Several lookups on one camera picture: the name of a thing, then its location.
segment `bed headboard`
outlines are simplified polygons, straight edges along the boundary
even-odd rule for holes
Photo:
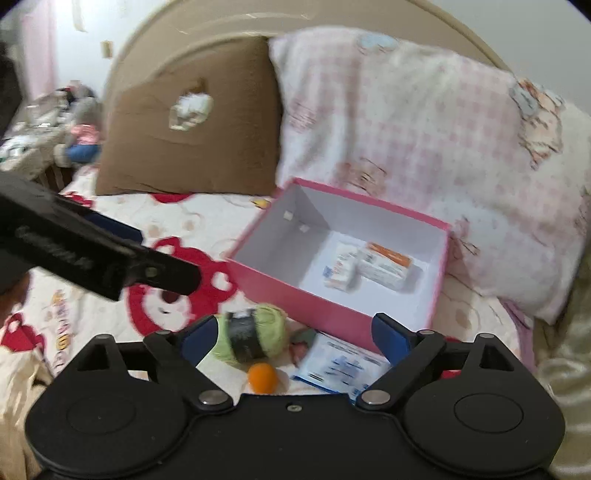
[[[473,31],[427,0],[170,0],[117,57],[105,89],[105,118],[118,93],[212,44],[315,25],[378,31],[508,69]]]

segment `screw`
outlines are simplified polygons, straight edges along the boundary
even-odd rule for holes
[[[366,390],[361,394],[361,400],[368,405],[384,405],[390,401],[390,394],[384,390]]]
[[[199,395],[199,401],[203,405],[221,405],[228,398],[228,394],[222,390],[206,390]]]
[[[158,275],[158,269],[156,267],[148,267],[146,268],[145,274],[148,278],[154,278]]]

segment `brown pillow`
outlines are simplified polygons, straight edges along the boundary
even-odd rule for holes
[[[180,95],[203,87],[207,119],[171,130]],[[267,40],[244,38],[121,94],[100,156],[96,193],[269,195],[279,158],[281,98]]]

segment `small orange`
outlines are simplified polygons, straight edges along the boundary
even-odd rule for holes
[[[248,369],[248,382],[254,393],[270,395],[275,392],[279,378],[271,365],[261,363]]]

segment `open pink box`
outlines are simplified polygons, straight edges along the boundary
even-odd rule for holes
[[[294,179],[246,230],[228,261],[246,297],[294,320],[377,352],[374,314],[409,330],[429,328],[447,256],[449,224],[391,203]],[[324,285],[338,242],[374,242],[413,259],[404,287],[357,275],[349,291]]]

